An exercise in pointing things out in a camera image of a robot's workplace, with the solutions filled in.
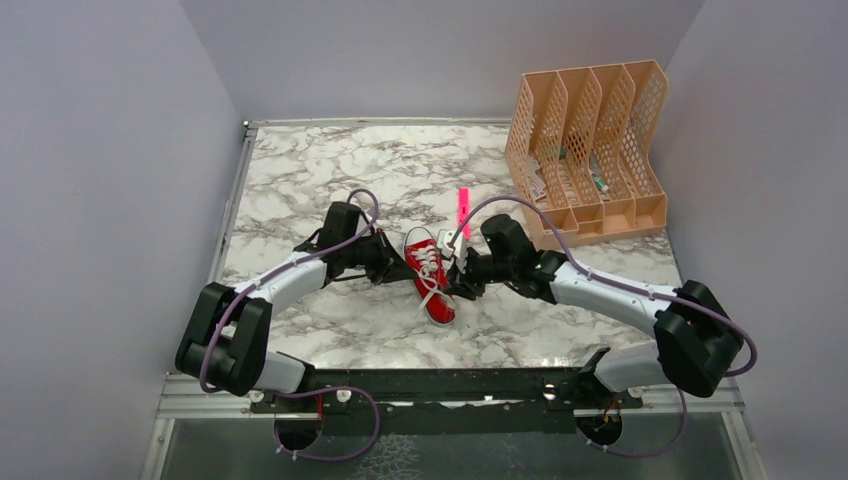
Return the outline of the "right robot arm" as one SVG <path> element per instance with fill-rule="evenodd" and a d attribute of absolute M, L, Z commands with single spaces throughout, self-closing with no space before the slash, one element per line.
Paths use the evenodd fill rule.
<path fill-rule="evenodd" d="M 589 406 L 661 384 L 707 398 L 742 349 L 742 335 L 724 323 L 725 311 L 699 282 L 674 288 L 591 270 L 563 252 L 537 249 L 505 214 L 486 220 L 481 233 L 488 253 L 466 248 L 448 270 L 449 293 L 475 300 L 502 283 L 525 298 L 600 313 L 650 337 L 635 347 L 602 349 L 582 367 L 576 388 Z"/>

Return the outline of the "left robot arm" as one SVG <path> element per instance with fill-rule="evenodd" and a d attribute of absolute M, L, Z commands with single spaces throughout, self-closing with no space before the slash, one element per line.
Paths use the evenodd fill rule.
<path fill-rule="evenodd" d="M 322 227 L 277 267 L 236 286 L 212 282 L 201 290 L 177 349 L 177 370 L 212 391 L 236 396 L 276 391 L 288 409 L 306 408 L 314 397 L 312 367 L 269 350 L 271 320 L 303 297 L 345 280 L 346 271 L 374 285 L 415 275 L 360 207 L 334 202 Z"/>

